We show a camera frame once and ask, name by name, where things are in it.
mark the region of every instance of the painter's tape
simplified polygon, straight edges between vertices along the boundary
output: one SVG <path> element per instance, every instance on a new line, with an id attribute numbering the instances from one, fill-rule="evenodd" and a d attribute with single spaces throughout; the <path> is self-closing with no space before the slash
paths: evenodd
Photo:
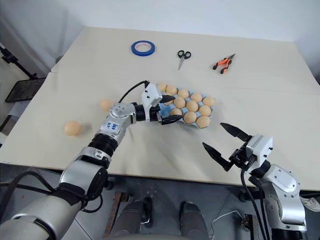
<path id="1" fill-rule="evenodd" d="M 138 47 L 141 45 L 148 46 L 150 49 L 148 51 L 138 51 Z M 132 44 L 131 50 L 135 55 L 145 57 L 153 54 L 156 50 L 156 46 L 150 41 L 136 41 Z"/>

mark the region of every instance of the wire cutters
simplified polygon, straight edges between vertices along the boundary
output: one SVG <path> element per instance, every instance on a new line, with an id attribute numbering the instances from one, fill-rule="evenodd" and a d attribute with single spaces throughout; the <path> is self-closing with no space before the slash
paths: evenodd
<path id="1" fill-rule="evenodd" d="M 227 72 L 228 67 L 230 66 L 230 64 L 232 63 L 232 59 L 234 58 L 236 54 L 232 54 L 229 57 L 225 57 L 223 60 L 218 61 L 214 66 L 213 66 L 213 70 L 216 70 L 218 66 L 221 65 L 226 65 L 224 68 L 221 69 L 220 73 L 221 74 L 225 74 Z"/>

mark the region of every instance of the cable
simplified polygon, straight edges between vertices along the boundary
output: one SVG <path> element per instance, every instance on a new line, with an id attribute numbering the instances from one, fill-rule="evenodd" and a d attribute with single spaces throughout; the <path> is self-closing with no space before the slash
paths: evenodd
<path id="1" fill-rule="evenodd" d="M 88 214 L 92 214 L 92 213 L 95 213 L 95 212 L 99 211 L 100 208 L 102 207 L 102 204 L 104 203 L 104 199 L 103 199 L 101 194 L 99 195 L 99 197 L 100 197 L 100 205 L 96 209 L 94 209 L 94 210 L 82 209 L 81 211 L 85 212 L 85 213 L 88 213 Z"/>
<path id="2" fill-rule="evenodd" d="M 137 83 L 137 84 L 134 85 L 132 88 L 130 88 L 130 89 L 120 98 L 120 100 L 118 101 L 118 103 L 121 103 L 122 100 L 123 100 L 133 89 L 135 89 L 136 87 L 140 86 L 141 84 L 147 85 L 148 83 L 149 83 L 148 81 L 141 81 L 141 82 Z"/>
<path id="3" fill-rule="evenodd" d="M 0 186 L 1 187 L 6 187 L 9 184 L 10 184 L 10 182 L 1 182 Z M 37 187 L 34 187 L 34 186 L 28 186 L 28 185 L 24 185 L 24 184 L 18 184 L 18 185 L 16 185 L 16 188 L 17 189 L 30 190 L 30 191 L 34 191 L 34 192 L 41 193 L 41 194 L 47 194 L 47 195 L 52 193 L 51 191 L 43 190 L 41 188 L 37 188 Z"/>
<path id="4" fill-rule="evenodd" d="M 259 225 L 260 225 L 260 230 L 261 230 L 261 233 L 262 233 L 262 237 L 263 237 L 264 240 L 267 240 L 266 239 L 266 234 L 265 234 L 265 231 L 264 231 L 264 227 L 263 227 L 262 222 L 261 222 L 260 213 L 259 213 L 257 205 L 256 205 L 256 202 L 255 202 L 254 198 L 252 197 L 251 192 L 249 191 L 249 188 L 246 185 L 245 170 L 243 170 L 243 169 L 241 170 L 240 177 L 241 177 L 241 183 L 242 183 L 246 193 L 248 194 L 248 196 L 249 196 L 249 198 L 250 198 L 250 200 L 251 200 L 251 202 L 253 204 L 253 208 L 254 208 L 256 217 L 258 218 Z"/>
<path id="5" fill-rule="evenodd" d="M 264 230 L 265 230 L 265 234 L 266 234 L 266 239 L 270 240 L 270 235 L 269 235 L 268 225 L 267 225 L 266 212 L 265 212 L 265 206 L 264 206 L 264 190 L 262 189 L 261 186 L 259 187 L 259 190 L 260 190 L 260 206 L 261 206 Z"/>
<path id="6" fill-rule="evenodd" d="M 37 173 L 35 171 L 30 171 L 30 170 L 20 173 L 7 185 L 8 188 L 3 195 L 1 205 L 0 205 L 0 221 L 5 213 L 5 210 L 6 210 L 8 203 L 9 203 L 9 200 L 10 200 L 12 194 L 14 193 L 18 183 L 20 182 L 20 180 L 23 177 L 25 177 L 27 175 L 32 175 L 32 176 L 36 177 L 50 192 L 55 191 L 55 189 L 39 173 Z"/>
<path id="7" fill-rule="evenodd" d="M 226 213 L 226 214 L 223 214 L 223 215 L 217 217 L 216 219 L 214 219 L 214 220 L 211 222 L 210 228 L 208 229 L 208 232 L 210 231 L 210 229 L 212 229 L 212 231 L 213 231 L 213 234 L 212 234 L 210 240 L 213 240 L 213 239 L 215 238 L 215 230 L 214 230 L 214 226 L 213 226 L 214 222 L 216 222 L 217 220 L 219 220 L 220 218 L 222 218 L 222 217 L 224 217 L 224 216 L 227 216 L 227 215 L 233 214 L 233 213 L 237 213 L 237 214 L 240 216 L 241 219 L 244 218 L 243 216 L 241 216 L 241 214 L 240 214 L 237 210 L 228 212 L 228 213 Z"/>

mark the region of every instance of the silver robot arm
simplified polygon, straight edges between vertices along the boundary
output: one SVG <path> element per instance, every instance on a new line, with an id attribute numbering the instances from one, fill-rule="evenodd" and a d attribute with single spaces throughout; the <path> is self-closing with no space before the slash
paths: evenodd
<path id="1" fill-rule="evenodd" d="M 263 135 L 250 136 L 239 128 L 221 123 L 234 137 L 244 141 L 229 157 L 222 158 L 213 147 L 202 143 L 209 155 L 226 171 L 233 165 L 250 173 L 249 181 L 262 187 L 265 208 L 273 240 L 306 240 L 305 209 L 300 200 L 300 183 L 291 171 L 270 164 L 267 157 L 273 150 L 273 138 Z"/>
<path id="2" fill-rule="evenodd" d="M 2 240 L 59 240 L 77 213 L 89 201 L 99 197 L 108 179 L 111 157 L 126 134 L 127 127 L 138 121 L 174 123 L 182 116 L 160 117 L 159 103 L 172 96 L 162 96 L 147 82 L 142 104 L 116 103 L 88 146 L 84 147 L 63 171 L 59 186 L 51 195 L 32 202 L 0 226 Z"/>

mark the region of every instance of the egg carton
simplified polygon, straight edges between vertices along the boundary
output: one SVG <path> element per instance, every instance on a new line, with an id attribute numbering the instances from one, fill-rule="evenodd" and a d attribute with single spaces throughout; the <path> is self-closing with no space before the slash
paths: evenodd
<path id="1" fill-rule="evenodd" d="M 178 91 L 178 92 L 179 92 L 181 89 L 184 89 L 184 88 L 182 88 L 182 87 L 177 87 L 177 91 Z M 195 92 L 195 91 L 188 90 L 188 93 L 189 93 L 189 97 L 187 97 L 187 98 L 184 99 L 186 104 L 187 104 L 189 101 L 191 101 L 191 99 L 190 99 L 191 95 L 192 95 L 193 93 L 196 93 L 196 92 Z M 202 94 L 202 93 L 201 93 L 201 95 L 202 95 L 202 100 L 203 100 L 203 99 L 206 97 L 206 95 L 205 95 L 205 94 Z M 202 101 L 197 102 L 197 104 L 198 104 L 198 110 L 199 110 L 199 108 L 200 108 L 201 106 L 205 105 Z M 171 110 L 177 108 L 174 103 L 171 103 L 171 104 L 169 104 L 168 106 L 166 106 L 164 103 L 159 103 L 159 106 L 160 106 L 160 116 L 163 117 L 163 118 L 166 118 L 166 117 L 170 116 Z M 214 111 L 214 105 L 213 105 L 213 106 L 210 106 L 210 108 L 211 108 L 211 114 L 210 114 L 209 118 L 210 118 L 210 120 L 211 120 L 211 118 L 212 118 L 211 115 L 212 115 L 212 113 L 213 113 L 213 111 Z M 188 108 L 187 108 L 186 106 L 183 107 L 183 108 L 181 108 L 180 110 L 181 110 L 183 116 L 184 116 L 187 112 L 189 112 L 189 110 L 188 110 Z M 196 114 L 196 121 L 197 121 L 197 119 L 198 119 L 199 117 L 201 117 L 202 115 L 201 115 L 201 113 L 200 113 L 199 111 L 195 112 L 195 114 Z M 184 118 L 181 118 L 179 121 L 182 122 L 182 123 L 184 123 L 185 125 L 194 126 L 194 127 L 198 128 L 198 129 L 200 128 L 200 127 L 198 127 L 198 125 L 196 124 L 196 122 L 187 124 L 187 123 L 185 123 Z"/>

